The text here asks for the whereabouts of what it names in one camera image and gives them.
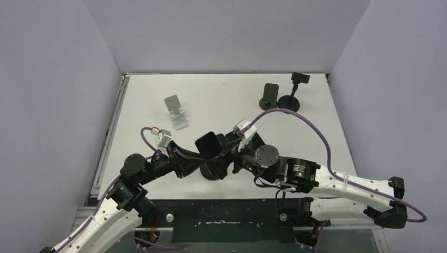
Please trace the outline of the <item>phone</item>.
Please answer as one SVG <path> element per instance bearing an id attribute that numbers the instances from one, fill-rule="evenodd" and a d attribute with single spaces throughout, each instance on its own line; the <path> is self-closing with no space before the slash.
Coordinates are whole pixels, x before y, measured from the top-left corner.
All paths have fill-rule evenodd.
<path id="1" fill-rule="evenodd" d="M 265 145 L 265 142 L 263 141 L 263 139 L 260 137 L 260 135 L 258 133 L 255 133 L 251 139 L 251 147 L 253 150 L 258 149 L 260 146 Z"/>
<path id="2" fill-rule="evenodd" d="M 206 160 L 211 160 L 217 157 L 222 151 L 221 144 L 219 143 L 217 136 L 214 132 L 208 132 L 195 141 L 195 146 L 202 156 Z"/>

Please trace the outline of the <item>tall black tripod stand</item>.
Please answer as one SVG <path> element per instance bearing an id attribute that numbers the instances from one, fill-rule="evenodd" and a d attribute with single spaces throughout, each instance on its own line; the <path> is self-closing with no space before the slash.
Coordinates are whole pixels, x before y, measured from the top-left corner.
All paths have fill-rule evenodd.
<path id="1" fill-rule="evenodd" d="M 216 164 L 203 164 L 200 166 L 201 175 L 210 181 L 222 180 L 226 174 L 221 166 Z"/>

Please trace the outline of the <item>black round base stand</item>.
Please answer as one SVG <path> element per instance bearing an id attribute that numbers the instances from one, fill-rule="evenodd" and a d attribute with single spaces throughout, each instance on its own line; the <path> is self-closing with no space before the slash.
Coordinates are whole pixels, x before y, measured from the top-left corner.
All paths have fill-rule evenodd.
<path id="1" fill-rule="evenodd" d="M 281 96 L 277 101 L 277 107 L 281 109 L 288 109 L 294 112 L 297 112 L 300 108 L 300 102 L 295 97 L 295 93 L 298 89 L 298 86 L 301 83 L 307 84 L 309 82 L 310 75 L 293 72 L 291 74 L 291 81 L 293 84 L 293 88 L 290 95 Z"/>

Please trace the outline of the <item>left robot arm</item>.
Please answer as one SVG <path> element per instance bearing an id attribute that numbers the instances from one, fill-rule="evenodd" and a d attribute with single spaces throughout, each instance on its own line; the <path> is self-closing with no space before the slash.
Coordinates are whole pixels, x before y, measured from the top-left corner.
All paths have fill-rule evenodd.
<path id="1" fill-rule="evenodd" d="M 132 229 L 150 226 L 157 208 L 147 198 L 143 185 L 170 172 L 184 178 L 195 172 L 205 159 L 198 153 L 170 142 L 167 153 L 151 161 L 141 154 L 129 155 L 120 174 L 109 184 L 93 213 L 66 239 L 42 252 L 106 252 Z"/>

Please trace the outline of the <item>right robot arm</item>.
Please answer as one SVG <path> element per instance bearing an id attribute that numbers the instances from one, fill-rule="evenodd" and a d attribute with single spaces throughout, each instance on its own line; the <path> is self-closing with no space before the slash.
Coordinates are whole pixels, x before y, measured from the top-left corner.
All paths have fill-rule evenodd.
<path id="1" fill-rule="evenodd" d="M 227 176 L 245 169 L 254 181 L 263 179 L 266 188 L 285 192 L 325 194 L 327 198 L 308 198 L 296 211 L 303 225 L 333 218 L 358 218 L 373 221 L 384 228 L 401 229 L 407 223 L 407 207 L 403 199 L 404 180 L 370 180 L 350 174 L 330 171 L 319 163 L 279 155 L 278 150 L 259 139 L 257 134 L 248 142 L 231 133 L 216 135 L 209 132 L 196 147 L 207 159 L 208 168 L 217 176 Z"/>

